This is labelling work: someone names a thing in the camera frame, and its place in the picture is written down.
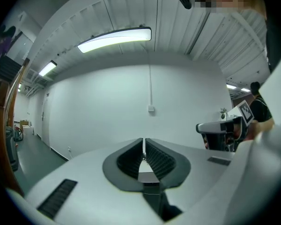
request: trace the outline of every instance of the gray floor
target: gray floor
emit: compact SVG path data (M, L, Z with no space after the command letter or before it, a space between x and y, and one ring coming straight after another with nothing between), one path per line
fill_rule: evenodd
M17 143L19 169L15 172L15 177L24 194L40 179L65 163L38 136L25 136Z

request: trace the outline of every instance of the hanging cable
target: hanging cable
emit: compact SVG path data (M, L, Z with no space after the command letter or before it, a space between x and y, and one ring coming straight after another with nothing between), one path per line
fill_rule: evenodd
M70 157L71 157L71 159L72 159L73 157L72 157L72 151L71 151L71 148L70 148L70 147L68 147L68 148L67 148L67 150L69 151Z
M149 92L150 92L150 104L152 105L152 80L151 80L151 64L150 64L150 56L147 49L141 44L141 47L145 50L148 56L148 66L149 66Z

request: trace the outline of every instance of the fluorescent ceiling light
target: fluorescent ceiling light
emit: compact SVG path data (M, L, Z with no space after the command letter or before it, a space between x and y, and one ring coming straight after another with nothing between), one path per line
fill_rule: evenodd
M227 88L230 88L230 89L235 89L235 88L236 88L236 86L232 86L232 85L227 84Z
M100 47L126 43L135 41L150 41L151 40L151 28L150 27L139 27L131 29L122 29L109 33L93 37L78 45L81 52L86 53L95 50Z
M54 61L51 61L47 64L46 67L43 68L42 71L39 72L39 75L41 75L42 77L45 76L47 73L49 73L53 68L56 67L56 63Z
M249 89L246 89L246 88L242 88L241 91L250 92L250 90L249 90Z

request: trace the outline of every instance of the white ceiling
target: white ceiling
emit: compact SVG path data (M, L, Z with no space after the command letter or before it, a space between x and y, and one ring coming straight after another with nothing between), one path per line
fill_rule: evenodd
M77 48L91 36L140 25L151 27L151 41L111 45L88 53ZM265 22L250 10L223 15L208 14L204 8L187 10L178 0L70 0L39 36L28 55L32 82L50 60L58 64L48 75L54 79L85 60L144 52L144 48L216 61L227 81L238 87L248 88L251 82L262 83L269 76L263 51ZM232 98L242 95L240 90L231 91Z

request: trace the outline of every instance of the black shirt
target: black shirt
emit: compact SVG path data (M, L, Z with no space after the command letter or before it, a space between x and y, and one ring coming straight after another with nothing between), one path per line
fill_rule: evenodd
M254 115L254 120L257 120L258 122L264 122L270 117L268 107L260 95L251 102L250 109Z
M281 0L264 0L266 5L266 49L272 72L281 59Z

